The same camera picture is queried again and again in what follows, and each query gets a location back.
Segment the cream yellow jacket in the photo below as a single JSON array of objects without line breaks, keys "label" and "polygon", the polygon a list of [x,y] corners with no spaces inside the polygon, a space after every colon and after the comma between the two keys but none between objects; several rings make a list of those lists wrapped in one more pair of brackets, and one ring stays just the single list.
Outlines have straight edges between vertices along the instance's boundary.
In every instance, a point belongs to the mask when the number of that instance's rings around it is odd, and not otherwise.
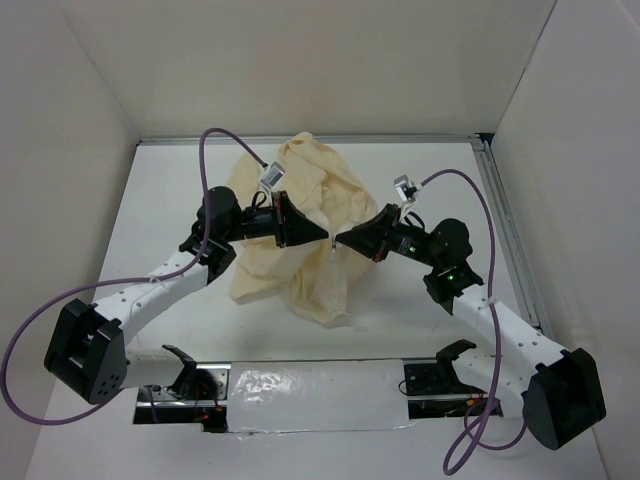
[{"label": "cream yellow jacket", "polygon": [[331,237],[372,219],[378,206],[340,153],[308,132],[283,143],[277,161],[285,174],[276,188],[330,237],[284,249],[273,238],[243,241],[229,296],[246,304],[278,294],[296,315],[332,325],[347,315],[348,287],[373,263]]}]

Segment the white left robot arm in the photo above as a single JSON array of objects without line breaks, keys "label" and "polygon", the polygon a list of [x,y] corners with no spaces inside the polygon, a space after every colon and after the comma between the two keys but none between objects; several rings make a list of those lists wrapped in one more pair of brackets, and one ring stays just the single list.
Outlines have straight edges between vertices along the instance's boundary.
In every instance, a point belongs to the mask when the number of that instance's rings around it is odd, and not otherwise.
[{"label": "white left robot arm", "polygon": [[328,236],[284,191],[241,208],[230,188],[215,187],[205,194],[188,238],[162,266],[116,294],[92,304],[75,299],[62,308],[44,366],[91,405],[123,389],[153,384],[176,399],[187,398],[197,387],[196,361],[171,345],[132,349],[133,338],[219,278],[236,257],[232,242],[269,237],[287,248]]}]

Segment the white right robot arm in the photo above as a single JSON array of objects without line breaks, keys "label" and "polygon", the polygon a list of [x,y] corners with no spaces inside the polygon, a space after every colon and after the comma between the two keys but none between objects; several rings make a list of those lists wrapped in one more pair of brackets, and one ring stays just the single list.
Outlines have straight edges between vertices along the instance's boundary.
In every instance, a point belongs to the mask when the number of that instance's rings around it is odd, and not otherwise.
[{"label": "white right robot arm", "polygon": [[497,298],[469,266],[469,231],[456,219],[433,231],[406,225],[388,204],[373,219],[336,240],[374,262],[396,253],[431,267],[427,293],[449,315],[489,342],[495,354],[457,341],[438,354],[436,379],[448,392],[465,385],[493,392],[507,418],[521,418],[544,447],[557,450],[606,416],[594,358],[545,337]]}]

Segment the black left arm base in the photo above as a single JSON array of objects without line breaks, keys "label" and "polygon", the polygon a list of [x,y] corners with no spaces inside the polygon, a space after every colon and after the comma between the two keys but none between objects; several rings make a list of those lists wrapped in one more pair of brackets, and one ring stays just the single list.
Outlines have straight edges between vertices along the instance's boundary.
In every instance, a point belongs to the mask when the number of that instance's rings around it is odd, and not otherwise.
[{"label": "black left arm base", "polygon": [[138,389],[135,425],[195,424],[208,433],[225,433],[231,365],[198,362],[183,350],[164,345],[137,352],[132,362],[155,382]]}]

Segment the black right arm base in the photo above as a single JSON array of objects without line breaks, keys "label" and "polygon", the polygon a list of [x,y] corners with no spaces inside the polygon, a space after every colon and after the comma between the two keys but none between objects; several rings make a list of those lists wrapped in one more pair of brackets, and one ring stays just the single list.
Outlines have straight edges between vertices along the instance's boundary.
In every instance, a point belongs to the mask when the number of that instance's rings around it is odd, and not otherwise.
[{"label": "black right arm base", "polygon": [[411,420],[462,417],[487,397],[487,392],[462,383],[453,361],[476,345],[458,340],[441,349],[434,358],[403,361],[404,378],[398,390],[407,398]]}]

